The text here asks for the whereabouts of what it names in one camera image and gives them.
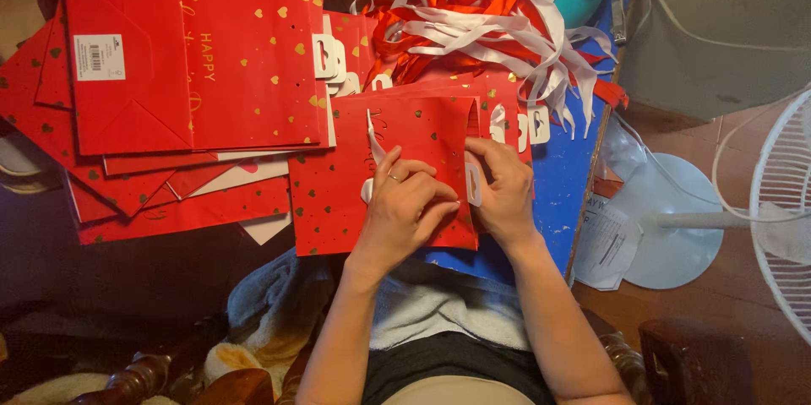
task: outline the pink heart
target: pink heart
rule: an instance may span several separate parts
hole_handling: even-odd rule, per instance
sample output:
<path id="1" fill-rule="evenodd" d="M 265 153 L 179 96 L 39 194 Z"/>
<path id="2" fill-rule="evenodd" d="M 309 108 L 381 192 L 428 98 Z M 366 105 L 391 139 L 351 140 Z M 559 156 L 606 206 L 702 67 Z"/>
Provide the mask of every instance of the pink heart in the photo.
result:
<path id="1" fill-rule="evenodd" d="M 257 172 L 259 170 L 259 165 L 256 164 L 253 160 L 245 160 L 239 163 L 239 167 L 241 167 L 245 172 L 249 172 L 251 174 Z"/>

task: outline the power cord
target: power cord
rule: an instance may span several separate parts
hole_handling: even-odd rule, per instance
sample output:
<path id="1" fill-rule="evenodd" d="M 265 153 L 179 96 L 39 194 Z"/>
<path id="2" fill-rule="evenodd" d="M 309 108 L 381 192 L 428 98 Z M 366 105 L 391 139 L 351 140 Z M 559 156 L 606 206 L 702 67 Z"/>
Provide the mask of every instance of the power cord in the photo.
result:
<path id="1" fill-rule="evenodd" d="M 675 27 L 679 28 L 679 30 L 690 36 L 696 40 L 708 42 L 710 44 L 715 44 L 715 46 L 724 46 L 724 47 L 735 47 L 737 49 L 753 49 L 753 50 L 769 50 L 769 51 L 779 51 L 779 52 L 808 52 L 811 51 L 811 47 L 781 47 L 781 46 L 755 46 L 751 44 L 738 44 L 734 42 L 723 42 L 723 41 L 715 41 L 713 39 L 709 39 L 706 37 L 698 36 L 695 33 L 687 31 L 684 25 L 675 17 L 673 11 L 670 9 L 670 6 L 667 6 L 667 3 L 664 0 L 658 0 L 659 4 L 662 5 L 662 9 L 664 9 L 667 17 L 670 19 L 671 22 L 675 25 Z M 648 16 L 650 15 L 650 11 L 653 9 L 652 0 L 648 0 L 648 11 L 642 17 L 642 21 L 640 21 L 639 25 L 637 26 L 637 31 L 642 27 L 642 25 L 647 20 Z"/>
<path id="2" fill-rule="evenodd" d="M 637 132 L 637 131 L 636 131 L 636 130 L 633 128 L 633 127 L 631 127 L 631 125 L 629 125 L 629 124 L 628 124 L 628 122 L 626 122 L 626 121 L 625 121 L 625 119 L 623 119 L 622 117 L 620 117 L 620 115 L 619 115 L 619 114 L 617 114 L 617 113 L 615 112 L 615 113 L 614 113 L 614 115 L 616 115 L 617 120 L 619 120 L 619 122 L 620 122 L 620 123 L 621 123 L 621 124 L 622 124 L 622 125 L 623 125 L 623 126 L 624 126 L 624 127 L 625 127 L 625 128 L 628 130 L 628 131 L 629 131 L 629 132 L 631 132 L 631 134 L 633 134 L 633 135 L 634 135 L 634 137 L 636 138 L 636 140 L 639 142 L 640 146 L 642 146 L 642 148 L 644 149 L 645 154 L 646 154 L 648 157 L 650 157 L 651 161 L 653 161 L 653 162 L 654 162 L 654 164 L 656 165 L 656 168 L 657 168 L 657 169 L 659 169 L 659 172 L 661 172 L 661 173 L 662 173 L 662 175 L 664 176 L 664 178 L 665 178 L 665 179 L 667 179 L 667 181 L 669 181 L 670 183 L 672 183 L 674 187 L 678 188 L 678 189 L 679 189 L 680 191 L 682 191 L 684 194 L 686 194 L 686 195 L 688 195 L 688 196 L 692 196 L 693 198 L 698 199 L 699 201 L 704 201 L 704 202 L 709 203 L 709 204 L 715 204 L 715 205 L 720 204 L 720 205 L 722 205 L 722 206 L 723 206 L 723 207 L 724 207 L 724 208 L 725 208 L 725 209 L 726 209 L 726 210 L 727 210 L 729 213 L 731 213 L 732 215 L 734 215 L 734 216 L 736 216 L 736 217 L 738 217 L 738 218 L 743 218 L 743 219 L 745 219 L 745 220 L 749 220 L 750 222 L 758 222 L 758 223 L 785 223 L 785 222 L 791 222 L 791 221 L 794 221 L 794 220 L 798 220 L 798 219 L 800 219 L 800 218 L 804 218 L 804 217 L 811 216 L 811 211 L 806 211 L 806 212 L 802 212 L 802 213 L 796 213 L 796 214 L 794 214 L 794 215 L 791 215 L 790 217 L 782 217 L 782 218 L 758 218 L 758 217 L 752 217 L 752 216 L 749 216 L 749 215 L 748 215 L 748 211 L 747 211 L 746 209 L 741 209 L 741 208 L 737 208 L 737 207 L 732 207 L 732 206 L 731 206 L 729 203 L 727 203 L 727 201 L 724 199 L 724 195 L 722 195 L 722 194 L 721 194 L 721 189 L 718 187 L 718 163 L 719 163 L 719 162 L 720 162 L 720 160 L 721 160 L 721 154 L 724 152 L 724 148 L 726 147 L 727 143 L 728 143 L 728 142 L 729 142 L 729 140 L 732 138 L 732 135 L 734 135 L 734 134 L 735 134 L 735 133 L 736 133 L 738 130 L 740 130 L 741 128 L 743 128 L 743 127 L 745 127 L 746 125 L 750 124 L 752 121 L 754 121 L 754 120 L 758 119 L 758 118 L 759 118 L 761 115 L 764 115 L 764 114 L 766 114 L 767 112 L 770 112 L 770 111 L 772 111 L 772 110 L 774 110 L 774 109 L 777 109 L 778 107 L 783 107 L 783 104 L 784 104 L 784 102 L 785 102 L 785 101 L 787 101 L 787 100 L 792 100 L 792 99 L 796 100 L 796 99 L 798 99 L 798 98 L 803 98 L 803 100 L 802 100 L 802 101 L 799 101 L 799 102 L 806 102 L 806 101 L 808 100 L 808 98 L 811 98 L 811 84 L 806 85 L 806 87 L 805 87 L 803 90 L 800 90 L 800 91 L 798 91 L 798 92 L 795 92 L 795 93 L 793 93 L 793 94 L 789 95 L 788 97 L 786 97 L 786 98 L 784 98 L 784 99 L 782 99 L 782 100 L 780 100 L 780 101 L 776 101 L 776 102 L 774 102 L 774 103 L 772 104 L 772 106 L 770 106 L 768 109 L 765 109 L 765 110 L 761 111 L 760 113 L 758 113 L 758 114 L 756 114 L 756 115 L 753 115 L 751 118 L 749 118 L 749 119 L 748 119 L 748 120 L 746 120 L 745 122 L 741 123 L 741 124 L 740 124 L 740 125 L 738 125 L 737 127 L 733 128 L 731 131 L 729 131 L 729 133 L 728 133 L 728 134 L 727 134 L 727 135 L 724 137 L 724 139 L 723 139 L 723 140 L 721 141 L 721 143 L 718 145 L 717 150 L 715 151 L 715 158 L 713 159 L 713 163 L 712 163 L 712 179 L 711 179 L 711 181 L 712 181 L 712 187 L 713 187 L 713 189 L 715 190 L 715 194 L 718 196 L 718 201 L 719 201 L 719 202 L 716 202 L 716 201 L 710 201 L 710 200 L 708 200 L 708 199 L 705 199 L 705 198 L 703 198 L 703 197 L 701 197 L 701 196 L 699 196 L 699 195 L 697 195 L 697 194 L 695 194 L 695 193 L 691 193 L 690 191 L 688 191 L 687 189 L 685 189 L 684 187 L 682 187 L 682 186 L 679 184 L 679 182 L 678 182 L 678 181 L 676 181 L 676 179 L 673 177 L 673 175 L 672 175 L 670 172 L 668 172 L 668 171 L 667 171 L 667 169 L 665 169 L 665 168 L 664 168 L 664 166 L 662 166 L 662 163 L 660 163 L 660 162 L 659 162 L 659 160 L 658 160 L 658 159 L 656 159 L 656 157 L 654 156 L 653 151 L 651 151 L 651 150 L 650 150 L 650 148 L 648 148 L 648 146 L 645 144 L 645 142 L 644 142 L 644 141 L 642 140 L 642 138 L 639 136 L 639 133 L 638 133 L 638 132 Z"/>

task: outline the wrist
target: wrist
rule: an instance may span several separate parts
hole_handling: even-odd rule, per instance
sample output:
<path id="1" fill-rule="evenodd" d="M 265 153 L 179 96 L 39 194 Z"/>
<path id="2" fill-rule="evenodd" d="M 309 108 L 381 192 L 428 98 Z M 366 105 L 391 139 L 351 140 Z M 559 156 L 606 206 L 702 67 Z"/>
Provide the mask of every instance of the wrist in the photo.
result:
<path id="1" fill-rule="evenodd" d="M 350 281 L 354 287 L 360 290 L 374 289 L 376 291 L 386 273 L 378 268 L 370 267 L 366 261 L 359 260 L 358 257 L 352 252 L 346 258 L 341 280 Z"/>
<path id="2" fill-rule="evenodd" d="M 533 229 L 531 234 L 522 238 L 512 239 L 508 242 L 499 243 L 507 255 L 513 268 L 529 265 L 540 265 L 549 258 L 549 249 L 546 240 L 541 233 Z"/>

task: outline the fan grille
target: fan grille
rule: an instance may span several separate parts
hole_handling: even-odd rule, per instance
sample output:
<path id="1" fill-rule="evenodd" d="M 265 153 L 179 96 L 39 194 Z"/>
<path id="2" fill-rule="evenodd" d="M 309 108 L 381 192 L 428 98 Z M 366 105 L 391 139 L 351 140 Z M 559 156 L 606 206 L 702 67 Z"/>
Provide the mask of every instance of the fan grille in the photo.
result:
<path id="1" fill-rule="evenodd" d="M 804 121 L 811 118 L 811 92 L 802 93 L 780 115 L 761 151 L 755 168 L 749 210 L 757 216 L 763 202 L 772 202 L 791 213 L 811 210 L 811 149 Z M 777 257 L 757 242 L 757 262 L 778 305 L 800 335 L 811 344 L 811 265 Z"/>

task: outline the forearm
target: forearm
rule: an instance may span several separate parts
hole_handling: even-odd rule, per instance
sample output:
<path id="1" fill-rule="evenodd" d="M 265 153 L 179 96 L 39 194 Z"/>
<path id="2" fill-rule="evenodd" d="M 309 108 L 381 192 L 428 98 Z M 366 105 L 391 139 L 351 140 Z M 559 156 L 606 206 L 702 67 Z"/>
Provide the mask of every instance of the forearm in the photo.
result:
<path id="1" fill-rule="evenodd" d="M 379 284 L 380 280 L 357 274 L 347 260 L 327 320 L 304 372 L 296 403 L 360 403 Z"/>
<path id="2" fill-rule="evenodd" d="M 509 247 L 527 334 L 550 390 L 559 402 L 625 397 L 620 376 L 569 291 L 543 237 Z"/>

